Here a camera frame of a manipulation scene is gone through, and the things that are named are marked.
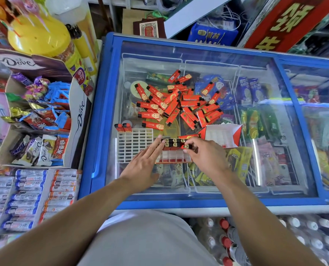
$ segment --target person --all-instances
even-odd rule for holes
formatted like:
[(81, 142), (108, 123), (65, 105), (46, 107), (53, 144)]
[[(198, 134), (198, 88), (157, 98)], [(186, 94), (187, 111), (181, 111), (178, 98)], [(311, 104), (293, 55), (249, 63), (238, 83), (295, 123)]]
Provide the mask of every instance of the person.
[[(229, 170), (221, 146), (200, 138), (186, 144), (193, 144), (187, 153), (222, 193), (252, 265), (322, 265)], [(217, 265), (175, 215), (137, 210), (106, 220), (128, 196), (155, 183), (151, 172), (163, 147), (159, 136), (118, 179), (0, 249), (0, 265)]]

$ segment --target chest freezer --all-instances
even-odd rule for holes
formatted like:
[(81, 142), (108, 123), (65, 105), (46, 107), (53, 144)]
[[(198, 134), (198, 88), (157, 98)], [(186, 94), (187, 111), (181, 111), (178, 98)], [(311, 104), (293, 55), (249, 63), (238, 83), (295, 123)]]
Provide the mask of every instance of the chest freezer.
[[(217, 102), (224, 115), (215, 124), (242, 125), (239, 147), (228, 150), (227, 159), (231, 169), (266, 206), (302, 208), (329, 204), (303, 105), (292, 83), (292, 76), (297, 72), (288, 63), (294, 57), (108, 34), (79, 197), (117, 179), (140, 148), (138, 143), (127, 152), (127, 139), (115, 129), (115, 124), (130, 123), (143, 147), (159, 133), (177, 138), (199, 132), (199, 127), (189, 129), (180, 116), (170, 126), (166, 125), (167, 118), (163, 118), (162, 131), (142, 127), (142, 119), (138, 117), (141, 108), (136, 104), (142, 100), (135, 84), (144, 86), (147, 95), (150, 95), (147, 85), (166, 93), (170, 85), (168, 78), (180, 70), (181, 75), (192, 76), (187, 85), (195, 94), (214, 82), (215, 87), (205, 98), (220, 93)], [(315, 58), (303, 59), (311, 62)], [(178, 160), (156, 164), (153, 173), (160, 175), (154, 186), (128, 197), (118, 210), (227, 207), (211, 179), (193, 163)]]

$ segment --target pink lollipop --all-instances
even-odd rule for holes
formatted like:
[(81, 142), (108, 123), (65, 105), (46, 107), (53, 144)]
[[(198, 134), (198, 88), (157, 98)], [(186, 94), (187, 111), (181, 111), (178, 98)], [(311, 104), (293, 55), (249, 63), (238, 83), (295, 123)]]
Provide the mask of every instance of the pink lollipop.
[(20, 14), (27, 17), (27, 19), (31, 22), (31, 24), (35, 26), (31, 18), (29, 17), (28, 12), (24, 8), (23, 0), (8, 0), (8, 1), (19, 11)]
[(40, 8), (37, 2), (34, 0), (25, 0), (24, 7), (27, 12), (34, 14), (39, 21), (42, 23), (42, 25), (45, 27), (45, 29), (50, 32), (50, 30), (47, 28), (45, 22), (43, 21), (42, 17), (40, 16)]

